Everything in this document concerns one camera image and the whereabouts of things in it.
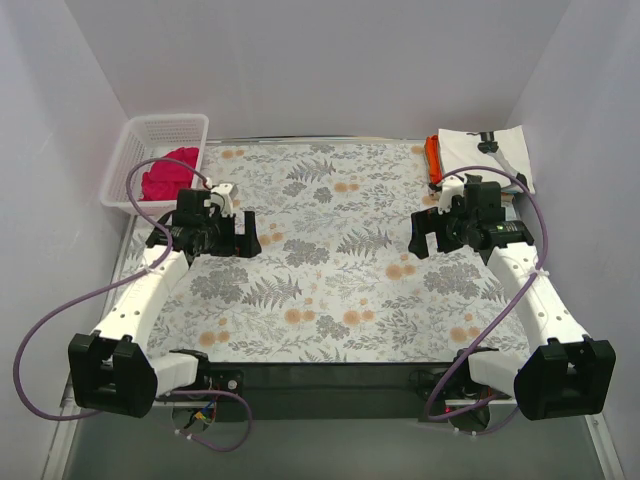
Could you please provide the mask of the white plastic basket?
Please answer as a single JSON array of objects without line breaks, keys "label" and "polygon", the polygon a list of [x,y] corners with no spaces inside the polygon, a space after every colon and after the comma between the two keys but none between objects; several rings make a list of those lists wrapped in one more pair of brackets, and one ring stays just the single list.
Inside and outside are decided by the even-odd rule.
[{"label": "white plastic basket", "polygon": [[180,148],[196,148],[193,166],[202,166],[209,119],[203,114],[165,114],[138,116],[123,127],[107,164],[100,190],[103,206],[134,215],[126,194],[130,170],[144,160],[164,157]]}]

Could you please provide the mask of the floral table mat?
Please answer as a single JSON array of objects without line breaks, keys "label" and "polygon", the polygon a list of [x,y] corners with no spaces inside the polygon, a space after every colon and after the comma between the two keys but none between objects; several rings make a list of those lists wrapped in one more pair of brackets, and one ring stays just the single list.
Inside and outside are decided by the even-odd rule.
[{"label": "floral table mat", "polygon": [[419,260],[410,216],[435,199],[410,143],[217,145],[202,171],[238,187],[262,251],[197,258],[148,340],[214,362],[448,362],[475,338],[526,357],[499,281],[471,250]]}]

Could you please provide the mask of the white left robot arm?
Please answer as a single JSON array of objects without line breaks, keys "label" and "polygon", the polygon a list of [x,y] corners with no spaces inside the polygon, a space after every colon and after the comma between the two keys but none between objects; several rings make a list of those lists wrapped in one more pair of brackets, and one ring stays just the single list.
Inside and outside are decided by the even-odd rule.
[{"label": "white left robot arm", "polygon": [[147,346],[172,290],[197,257],[260,254],[254,212],[245,212],[242,233],[235,228],[236,195],[232,183],[182,189],[175,209],[155,219],[134,281],[92,333],[75,335],[68,346],[78,406],[142,418],[174,390],[193,400],[211,392],[206,354],[178,349],[150,359]]}]

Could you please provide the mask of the magenta t shirt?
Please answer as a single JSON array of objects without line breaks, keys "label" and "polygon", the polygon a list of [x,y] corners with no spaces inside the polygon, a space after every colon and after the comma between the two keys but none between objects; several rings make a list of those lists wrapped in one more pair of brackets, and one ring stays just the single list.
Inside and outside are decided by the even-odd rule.
[{"label": "magenta t shirt", "polygon": [[[181,147],[165,155],[191,168],[196,168],[199,149],[197,147]],[[193,172],[171,162],[155,162],[148,172],[142,176],[142,201],[176,200],[181,189],[191,186]]]}]

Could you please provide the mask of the white printed folded t shirt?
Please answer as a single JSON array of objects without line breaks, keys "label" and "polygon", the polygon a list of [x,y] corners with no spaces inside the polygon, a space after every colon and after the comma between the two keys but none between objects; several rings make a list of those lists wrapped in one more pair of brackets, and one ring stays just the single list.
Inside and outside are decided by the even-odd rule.
[{"label": "white printed folded t shirt", "polygon": [[[521,125],[509,129],[484,132],[463,132],[440,129],[438,149],[444,173],[482,166],[506,172],[535,192],[529,152]],[[509,178],[486,170],[471,169],[463,175],[481,176],[484,181],[499,182],[503,192],[521,193]]]}]

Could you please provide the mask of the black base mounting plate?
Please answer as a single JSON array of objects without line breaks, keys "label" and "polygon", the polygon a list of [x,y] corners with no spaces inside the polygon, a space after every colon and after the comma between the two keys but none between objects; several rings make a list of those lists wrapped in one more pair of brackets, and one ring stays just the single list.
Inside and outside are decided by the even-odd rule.
[{"label": "black base mounting plate", "polygon": [[199,406],[216,390],[216,420],[422,420],[426,400],[451,364],[208,363],[196,383],[157,400]]}]

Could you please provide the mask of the orange folded t shirt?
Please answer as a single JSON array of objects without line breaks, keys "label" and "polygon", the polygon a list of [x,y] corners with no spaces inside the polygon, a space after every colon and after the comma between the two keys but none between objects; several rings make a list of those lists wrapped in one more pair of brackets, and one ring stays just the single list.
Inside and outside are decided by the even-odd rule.
[{"label": "orange folded t shirt", "polygon": [[430,182],[432,184],[439,184],[442,181],[443,173],[439,154],[438,135],[432,135],[426,139],[424,155]]}]

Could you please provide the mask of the aluminium frame rail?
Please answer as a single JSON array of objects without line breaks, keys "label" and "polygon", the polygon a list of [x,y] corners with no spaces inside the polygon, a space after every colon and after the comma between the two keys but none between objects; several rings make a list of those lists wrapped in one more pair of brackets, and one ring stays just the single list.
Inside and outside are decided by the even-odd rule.
[{"label": "aluminium frame rail", "polygon": [[513,401],[399,385],[220,380],[153,398],[81,382],[49,479],[622,479],[602,416],[527,420]]}]

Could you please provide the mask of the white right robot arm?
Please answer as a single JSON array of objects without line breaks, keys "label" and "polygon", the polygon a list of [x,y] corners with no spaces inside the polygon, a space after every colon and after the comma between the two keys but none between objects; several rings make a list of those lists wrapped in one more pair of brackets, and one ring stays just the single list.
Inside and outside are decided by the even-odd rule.
[{"label": "white right robot arm", "polygon": [[603,410],[615,351],[609,341],[593,339],[566,308],[542,267],[546,251],[536,248],[522,221],[507,219],[498,183],[449,176],[437,206],[413,213],[411,223],[409,250],[420,259],[429,255],[428,235],[435,236],[440,253],[468,247],[481,257],[510,299],[487,332],[515,313],[530,350],[526,361],[515,360],[482,347],[487,335],[481,333],[443,374],[429,405],[453,377],[460,395],[475,397],[489,387],[514,398],[529,420]]}]

